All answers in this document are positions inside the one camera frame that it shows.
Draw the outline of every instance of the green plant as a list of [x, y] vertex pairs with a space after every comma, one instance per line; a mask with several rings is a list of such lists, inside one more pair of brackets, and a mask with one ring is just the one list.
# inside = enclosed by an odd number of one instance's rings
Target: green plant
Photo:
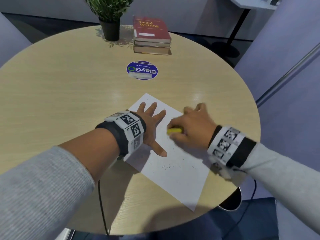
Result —
[[120, 20], [133, 0], [85, 0], [91, 11], [103, 22], [114, 23]]

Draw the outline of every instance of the round blue sticker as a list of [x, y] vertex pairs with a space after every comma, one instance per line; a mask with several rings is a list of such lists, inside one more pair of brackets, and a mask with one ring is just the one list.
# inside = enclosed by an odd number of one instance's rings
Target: round blue sticker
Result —
[[127, 66], [127, 73], [135, 79], [150, 80], [158, 75], [158, 69], [150, 62], [138, 60]]

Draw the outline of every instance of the book stack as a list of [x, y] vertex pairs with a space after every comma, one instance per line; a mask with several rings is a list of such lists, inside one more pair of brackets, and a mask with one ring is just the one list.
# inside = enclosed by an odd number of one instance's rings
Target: book stack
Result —
[[135, 53], [171, 55], [171, 37], [161, 19], [134, 16], [133, 31]]

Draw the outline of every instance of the yellow eraser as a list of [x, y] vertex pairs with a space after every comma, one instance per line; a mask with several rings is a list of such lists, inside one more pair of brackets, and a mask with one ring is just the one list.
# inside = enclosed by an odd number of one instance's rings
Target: yellow eraser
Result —
[[170, 135], [171, 133], [182, 133], [182, 129], [181, 128], [167, 129], [167, 135]]

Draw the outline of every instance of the book title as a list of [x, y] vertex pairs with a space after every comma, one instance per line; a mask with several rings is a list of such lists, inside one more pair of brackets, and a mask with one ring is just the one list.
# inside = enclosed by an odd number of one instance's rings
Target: book title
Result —
[[143, 22], [143, 21], [139, 21], [140, 26], [143, 27], [153, 27], [153, 28], [159, 28], [159, 25], [155, 25], [152, 22]]

